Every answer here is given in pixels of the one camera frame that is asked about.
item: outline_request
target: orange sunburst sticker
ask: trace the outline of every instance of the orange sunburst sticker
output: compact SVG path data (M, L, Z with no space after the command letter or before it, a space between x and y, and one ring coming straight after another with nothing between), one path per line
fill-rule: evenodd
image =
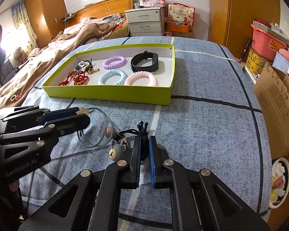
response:
M282 49L283 46L280 45L278 42L274 41L274 40L271 40L270 41L270 49L277 52L279 51L280 49Z

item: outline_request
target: wooden headboard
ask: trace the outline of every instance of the wooden headboard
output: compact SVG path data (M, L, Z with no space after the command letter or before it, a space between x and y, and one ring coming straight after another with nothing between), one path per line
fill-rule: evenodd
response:
M134 8L133 0L104 0L77 11L77 16L66 21L66 26L70 27L89 17L102 18L116 13L125 16L124 11L132 8Z

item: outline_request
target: blue bucket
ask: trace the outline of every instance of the blue bucket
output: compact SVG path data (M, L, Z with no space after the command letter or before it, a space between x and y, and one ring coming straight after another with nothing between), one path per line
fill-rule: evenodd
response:
M276 52L272 66L287 74L289 68L289 61L286 58L284 58L279 52Z

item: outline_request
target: stuffed animal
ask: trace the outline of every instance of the stuffed animal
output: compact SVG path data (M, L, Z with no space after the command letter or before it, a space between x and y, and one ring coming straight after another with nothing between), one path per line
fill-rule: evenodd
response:
M28 60L28 54L19 47L14 52L14 58L16 60L16 66L19 66Z

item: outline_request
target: cabinet handle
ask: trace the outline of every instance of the cabinet handle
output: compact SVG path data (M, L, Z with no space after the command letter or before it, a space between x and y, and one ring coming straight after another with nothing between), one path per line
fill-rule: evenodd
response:
M145 28L145 27L148 27L148 29L150 29L150 26L148 25L148 26L140 26L141 28Z

